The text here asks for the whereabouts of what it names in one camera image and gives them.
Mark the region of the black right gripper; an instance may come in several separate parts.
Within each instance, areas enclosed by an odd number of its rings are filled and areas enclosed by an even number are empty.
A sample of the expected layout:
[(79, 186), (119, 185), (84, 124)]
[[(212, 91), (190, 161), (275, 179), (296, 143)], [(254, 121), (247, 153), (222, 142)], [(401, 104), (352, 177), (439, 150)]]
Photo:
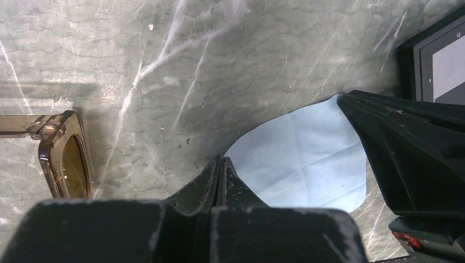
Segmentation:
[[(338, 101), (359, 136), (410, 262), (464, 262), (464, 106), (353, 90)], [(440, 218), (420, 218), (428, 216)]]

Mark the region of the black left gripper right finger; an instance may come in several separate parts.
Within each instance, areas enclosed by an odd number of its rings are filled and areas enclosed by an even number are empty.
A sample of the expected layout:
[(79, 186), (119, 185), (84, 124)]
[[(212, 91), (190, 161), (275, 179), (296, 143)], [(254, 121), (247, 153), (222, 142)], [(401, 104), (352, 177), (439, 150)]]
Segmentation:
[(229, 157), (216, 157), (218, 171), (215, 188), (214, 213), (224, 211), (247, 211), (269, 208), (238, 176)]

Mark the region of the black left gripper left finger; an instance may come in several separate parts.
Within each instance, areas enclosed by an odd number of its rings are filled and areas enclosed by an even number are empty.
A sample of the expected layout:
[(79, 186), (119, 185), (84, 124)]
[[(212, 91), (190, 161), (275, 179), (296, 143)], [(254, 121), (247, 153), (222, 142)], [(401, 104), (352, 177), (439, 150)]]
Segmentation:
[(166, 199), (166, 214), (173, 218), (195, 218), (207, 213), (216, 202), (221, 155), (215, 155), (194, 179)]

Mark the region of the light blue cleaning cloth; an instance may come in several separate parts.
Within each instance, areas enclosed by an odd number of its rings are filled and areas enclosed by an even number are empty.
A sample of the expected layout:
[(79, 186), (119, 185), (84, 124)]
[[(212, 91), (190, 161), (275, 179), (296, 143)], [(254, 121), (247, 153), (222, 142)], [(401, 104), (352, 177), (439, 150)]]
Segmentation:
[(267, 205), (353, 212), (366, 198), (366, 153), (339, 96), (249, 131), (226, 152)]

